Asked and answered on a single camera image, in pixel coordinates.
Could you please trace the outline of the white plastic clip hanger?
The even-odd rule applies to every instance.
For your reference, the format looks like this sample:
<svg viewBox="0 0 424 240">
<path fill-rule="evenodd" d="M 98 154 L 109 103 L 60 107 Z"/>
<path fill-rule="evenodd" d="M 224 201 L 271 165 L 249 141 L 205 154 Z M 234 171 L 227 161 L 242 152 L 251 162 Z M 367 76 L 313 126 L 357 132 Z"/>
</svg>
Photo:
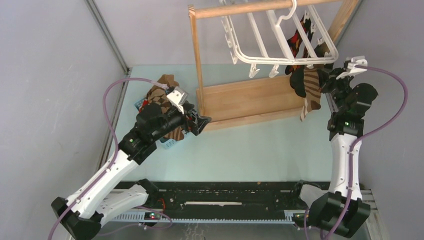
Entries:
<svg viewBox="0 0 424 240">
<path fill-rule="evenodd" d="M 316 27 L 316 32 L 312 40 L 308 40 L 307 34 L 300 24 L 302 17 L 298 17 L 295 9 L 291 8 L 288 15 L 281 16 L 277 16 L 274 10 L 267 10 L 265 12 L 270 28 L 282 52 L 281 57 L 271 57 L 269 55 L 270 52 L 265 46 L 253 13 L 248 12 L 246 15 L 260 51 L 260 56 L 245 54 L 242 51 L 232 18 L 229 15 L 221 17 L 221 23 L 225 31 L 225 40 L 233 64 L 237 64 L 238 62 L 249 64 L 249 78 L 255 77 L 260 71 L 258 65 L 270 65 L 272 68 L 268 76 L 273 78 L 279 73 L 279 67 L 281 65 L 300 65 L 311 69 L 315 65 L 334 63 L 339 58 L 339 52 L 334 41 L 331 39 L 315 6 L 313 4 L 308 5 L 306 11 L 309 12 L 310 19 Z M 300 45 L 299 53 L 294 57 L 287 40 L 295 34 L 296 30 L 299 31 L 303 43 Z"/>
</svg>

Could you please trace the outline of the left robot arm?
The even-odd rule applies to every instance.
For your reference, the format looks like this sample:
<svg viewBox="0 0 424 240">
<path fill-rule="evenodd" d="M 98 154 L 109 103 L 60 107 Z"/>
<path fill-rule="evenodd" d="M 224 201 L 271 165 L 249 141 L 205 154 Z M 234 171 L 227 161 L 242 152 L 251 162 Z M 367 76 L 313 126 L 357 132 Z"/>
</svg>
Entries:
<svg viewBox="0 0 424 240">
<path fill-rule="evenodd" d="M 129 209 L 156 206 L 159 189 L 146 178 L 113 197 L 107 196 L 157 149 L 159 139 L 178 128 L 197 136 L 212 120 L 199 115 L 189 102 L 182 107 L 183 111 L 171 106 L 163 112 L 159 104 L 145 105 L 107 163 L 75 193 L 51 203 L 61 225 L 75 240 L 93 239 L 106 223 Z"/>
</svg>

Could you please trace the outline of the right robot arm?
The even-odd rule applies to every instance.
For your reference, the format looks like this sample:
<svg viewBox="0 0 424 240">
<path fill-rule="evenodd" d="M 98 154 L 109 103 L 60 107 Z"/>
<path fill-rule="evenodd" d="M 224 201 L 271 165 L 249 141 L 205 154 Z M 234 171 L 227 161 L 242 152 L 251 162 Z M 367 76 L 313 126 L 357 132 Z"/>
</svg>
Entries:
<svg viewBox="0 0 424 240">
<path fill-rule="evenodd" d="M 332 171 L 328 190 L 302 182 L 300 190 L 291 194 L 297 209 L 309 209 L 306 224 L 328 233 L 351 238 L 371 213 L 363 202 L 359 183 L 359 151 L 364 135 L 364 116 L 377 98 L 377 90 L 369 83 L 351 87 L 354 78 L 343 68 L 317 71 L 320 92 L 325 94 L 331 110 L 327 124 L 332 150 Z"/>
</svg>

